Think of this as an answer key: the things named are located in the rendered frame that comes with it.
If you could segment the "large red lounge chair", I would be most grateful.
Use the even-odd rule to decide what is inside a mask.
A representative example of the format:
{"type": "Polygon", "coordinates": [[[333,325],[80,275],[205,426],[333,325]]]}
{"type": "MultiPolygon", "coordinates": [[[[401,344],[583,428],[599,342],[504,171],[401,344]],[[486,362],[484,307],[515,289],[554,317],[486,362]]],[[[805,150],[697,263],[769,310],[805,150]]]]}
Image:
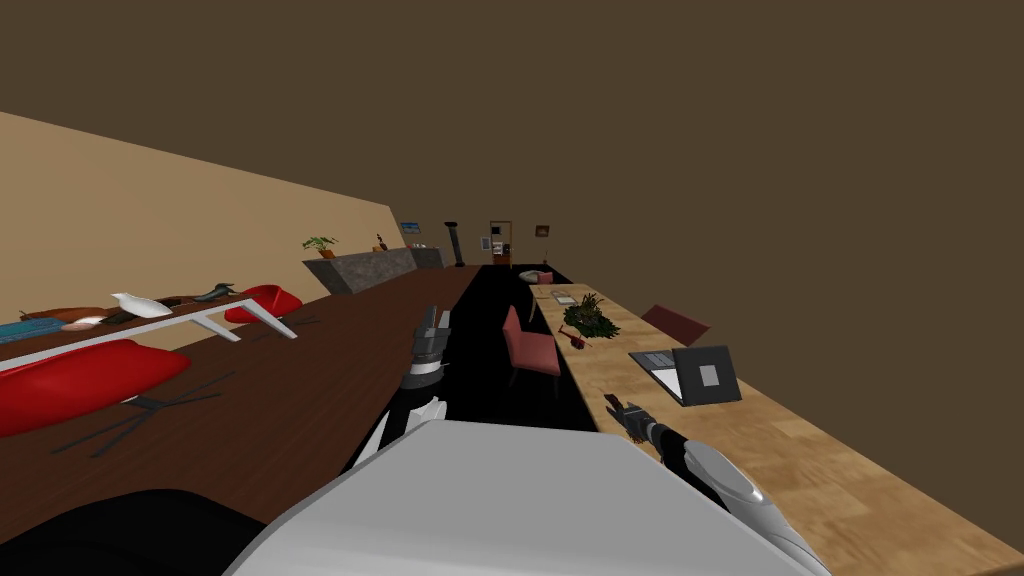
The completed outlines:
{"type": "Polygon", "coordinates": [[[213,398],[213,393],[200,393],[233,374],[228,372],[169,400],[143,396],[191,365],[182,354],[120,339],[2,371],[0,438],[49,427],[114,405],[138,408],[138,413],[52,451],[57,454],[119,429],[118,436],[92,454],[99,458],[159,411],[213,398]]]}

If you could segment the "grey stone counter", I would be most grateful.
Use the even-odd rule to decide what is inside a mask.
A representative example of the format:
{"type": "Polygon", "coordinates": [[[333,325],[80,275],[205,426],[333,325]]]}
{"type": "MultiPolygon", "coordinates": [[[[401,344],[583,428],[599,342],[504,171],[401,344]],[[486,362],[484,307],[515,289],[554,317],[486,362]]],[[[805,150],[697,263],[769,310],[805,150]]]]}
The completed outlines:
{"type": "Polygon", "coordinates": [[[303,262],[330,294],[356,294],[418,269],[447,265],[438,247],[404,247],[303,262]]]}

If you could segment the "green leafy plant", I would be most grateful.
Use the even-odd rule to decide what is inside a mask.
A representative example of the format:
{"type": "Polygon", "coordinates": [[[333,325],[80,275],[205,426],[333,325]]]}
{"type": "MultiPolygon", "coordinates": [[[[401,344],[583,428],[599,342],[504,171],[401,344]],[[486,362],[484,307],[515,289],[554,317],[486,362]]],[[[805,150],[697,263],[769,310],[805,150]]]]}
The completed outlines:
{"type": "Polygon", "coordinates": [[[603,301],[595,293],[587,293],[582,300],[564,311],[564,323],[575,328],[584,338],[615,337],[620,328],[604,316],[599,304],[603,301]]]}

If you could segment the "grey open laptop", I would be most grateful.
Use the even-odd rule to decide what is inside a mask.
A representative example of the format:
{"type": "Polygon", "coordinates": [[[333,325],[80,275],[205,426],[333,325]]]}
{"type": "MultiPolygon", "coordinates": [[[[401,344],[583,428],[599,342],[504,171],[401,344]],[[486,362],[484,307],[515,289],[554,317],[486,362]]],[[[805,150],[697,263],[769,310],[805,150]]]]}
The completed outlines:
{"type": "Polygon", "coordinates": [[[629,357],[681,406],[742,400],[725,345],[633,352],[629,357]]]}

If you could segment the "dark red chair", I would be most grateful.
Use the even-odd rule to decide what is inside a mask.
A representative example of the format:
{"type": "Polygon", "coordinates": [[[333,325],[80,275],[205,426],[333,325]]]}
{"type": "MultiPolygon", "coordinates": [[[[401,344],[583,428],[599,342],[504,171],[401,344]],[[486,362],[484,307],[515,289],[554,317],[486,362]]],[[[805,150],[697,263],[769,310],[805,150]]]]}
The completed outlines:
{"type": "Polygon", "coordinates": [[[711,328],[710,325],[662,305],[653,305],[641,319],[683,346],[692,346],[711,328]]]}

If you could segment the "small red lounge chair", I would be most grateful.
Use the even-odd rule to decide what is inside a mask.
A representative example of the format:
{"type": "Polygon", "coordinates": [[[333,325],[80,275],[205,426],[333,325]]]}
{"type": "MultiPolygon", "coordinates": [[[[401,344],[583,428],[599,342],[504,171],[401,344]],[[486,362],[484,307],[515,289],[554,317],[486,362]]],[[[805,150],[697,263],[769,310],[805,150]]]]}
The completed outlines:
{"type": "MultiPolygon", "coordinates": [[[[303,306],[303,302],[297,296],[285,291],[278,285],[265,284],[255,286],[242,291],[242,294],[250,297],[256,304],[271,314],[282,324],[289,328],[291,328],[293,324],[303,325],[318,322],[314,316],[309,316],[294,322],[287,321],[285,317],[300,310],[303,306]]],[[[226,310],[224,312],[224,320],[230,324],[239,325],[262,322],[260,318],[242,306],[226,310]]]]}

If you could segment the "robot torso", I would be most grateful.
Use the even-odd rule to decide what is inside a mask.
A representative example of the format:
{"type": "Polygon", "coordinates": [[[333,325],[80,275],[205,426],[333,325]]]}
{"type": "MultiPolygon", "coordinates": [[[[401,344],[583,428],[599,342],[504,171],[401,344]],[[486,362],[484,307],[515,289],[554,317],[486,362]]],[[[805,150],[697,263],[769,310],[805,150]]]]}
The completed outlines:
{"type": "Polygon", "coordinates": [[[617,435],[430,420],[224,576],[825,576],[617,435]]]}

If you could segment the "light wooden table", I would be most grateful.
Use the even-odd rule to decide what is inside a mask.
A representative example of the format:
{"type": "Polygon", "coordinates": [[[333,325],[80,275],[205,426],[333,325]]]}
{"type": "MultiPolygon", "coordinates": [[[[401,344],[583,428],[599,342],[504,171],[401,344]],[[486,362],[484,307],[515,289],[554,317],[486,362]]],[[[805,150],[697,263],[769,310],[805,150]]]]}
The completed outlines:
{"type": "Polygon", "coordinates": [[[834,576],[1011,576],[1024,554],[947,509],[770,397],[741,385],[738,402],[684,407],[633,354],[675,341],[609,297],[611,339],[575,349],[552,287],[534,287],[536,310],[558,344],[597,428],[622,434],[607,413],[615,395],[684,436],[720,450],[776,503],[834,576]]]}

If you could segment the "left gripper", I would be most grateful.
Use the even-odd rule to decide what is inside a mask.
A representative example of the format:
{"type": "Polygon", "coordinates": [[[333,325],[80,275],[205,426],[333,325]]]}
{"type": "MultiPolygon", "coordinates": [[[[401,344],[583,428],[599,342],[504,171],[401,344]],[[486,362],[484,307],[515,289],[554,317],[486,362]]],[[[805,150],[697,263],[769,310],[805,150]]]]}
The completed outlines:
{"type": "Polygon", "coordinates": [[[439,367],[447,345],[451,311],[442,312],[436,327],[437,306],[428,306],[421,326],[414,333],[412,367],[439,367]]]}

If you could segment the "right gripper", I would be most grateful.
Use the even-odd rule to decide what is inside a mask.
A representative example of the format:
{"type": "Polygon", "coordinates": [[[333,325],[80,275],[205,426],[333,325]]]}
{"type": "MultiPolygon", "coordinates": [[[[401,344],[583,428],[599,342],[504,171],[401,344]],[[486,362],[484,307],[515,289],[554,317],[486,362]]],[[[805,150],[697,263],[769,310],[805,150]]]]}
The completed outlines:
{"type": "Polygon", "coordinates": [[[642,407],[633,403],[624,404],[613,394],[603,395],[607,410],[624,426],[629,438],[636,444],[660,442],[660,424],[642,407]]]}

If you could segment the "white table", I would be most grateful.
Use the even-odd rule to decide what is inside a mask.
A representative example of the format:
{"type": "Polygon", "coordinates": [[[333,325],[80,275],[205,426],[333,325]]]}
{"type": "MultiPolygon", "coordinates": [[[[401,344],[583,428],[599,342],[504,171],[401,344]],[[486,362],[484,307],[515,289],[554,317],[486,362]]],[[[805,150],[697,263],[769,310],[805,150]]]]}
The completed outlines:
{"type": "Polygon", "coordinates": [[[244,308],[259,321],[270,326],[283,336],[295,339],[298,335],[275,316],[245,294],[229,296],[212,303],[182,305],[169,316],[154,319],[135,319],[117,326],[100,326],[81,332],[55,332],[35,338],[0,344],[0,372],[38,362],[74,349],[109,341],[128,339],[158,329],[191,322],[231,342],[240,337],[218,324],[213,316],[231,308],[244,308]]]}

